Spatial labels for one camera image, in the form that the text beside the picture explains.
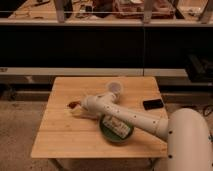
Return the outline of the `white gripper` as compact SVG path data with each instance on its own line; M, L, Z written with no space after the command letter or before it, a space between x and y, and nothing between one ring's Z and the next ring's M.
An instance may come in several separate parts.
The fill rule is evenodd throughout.
M89 112L98 111L98 100L97 96L86 96L81 101L81 106ZM75 105L70 107L70 113L74 117L83 117L86 114L86 111L80 105Z

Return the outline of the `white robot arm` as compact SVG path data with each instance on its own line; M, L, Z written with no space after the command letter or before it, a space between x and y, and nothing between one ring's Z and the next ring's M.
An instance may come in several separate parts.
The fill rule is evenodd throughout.
M181 108L164 118L122 107L116 101L114 93L104 93L88 95L68 106L92 115L114 116L165 141L168 171L213 171L211 131L197 111Z

